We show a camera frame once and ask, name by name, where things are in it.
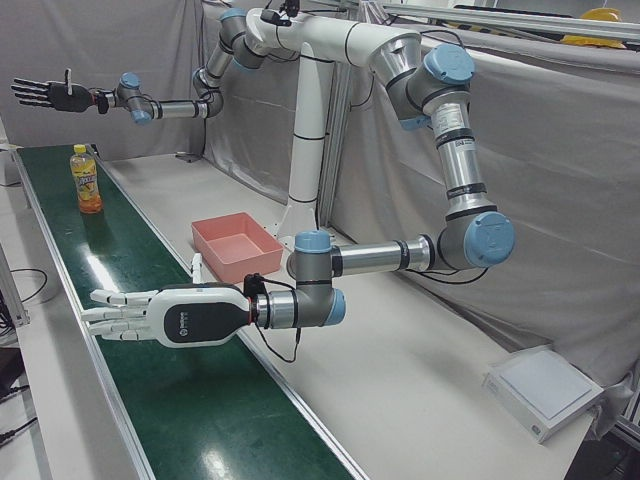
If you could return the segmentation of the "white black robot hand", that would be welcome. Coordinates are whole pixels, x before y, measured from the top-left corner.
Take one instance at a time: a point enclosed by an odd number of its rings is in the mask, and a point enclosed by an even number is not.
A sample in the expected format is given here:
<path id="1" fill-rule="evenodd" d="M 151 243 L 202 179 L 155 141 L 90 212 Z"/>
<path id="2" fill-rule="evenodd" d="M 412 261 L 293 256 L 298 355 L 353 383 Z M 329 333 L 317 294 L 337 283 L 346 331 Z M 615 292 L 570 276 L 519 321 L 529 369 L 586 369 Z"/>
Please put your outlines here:
<path id="1" fill-rule="evenodd" d="M 193 256 L 192 282 L 159 290 L 95 290 L 101 305 L 81 314 L 88 331 L 105 340 L 156 340 L 168 348 L 218 346 L 252 323 L 250 300 L 236 286 L 202 281 L 202 255 Z"/>

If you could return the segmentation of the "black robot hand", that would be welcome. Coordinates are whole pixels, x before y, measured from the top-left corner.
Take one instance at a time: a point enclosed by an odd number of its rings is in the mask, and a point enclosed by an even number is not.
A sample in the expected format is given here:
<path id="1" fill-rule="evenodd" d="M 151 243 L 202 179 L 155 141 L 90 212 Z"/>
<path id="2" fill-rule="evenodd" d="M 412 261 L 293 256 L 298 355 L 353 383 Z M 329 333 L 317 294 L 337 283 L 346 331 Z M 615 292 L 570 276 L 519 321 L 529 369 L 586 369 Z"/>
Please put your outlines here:
<path id="1" fill-rule="evenodd" d="M 75 113 L 96 105 L 94 95 L 87 88 L 71 81 L 70 68 L 65 69 L 62 82 L 15 78 L 11 89 L 22 105 Z"/>

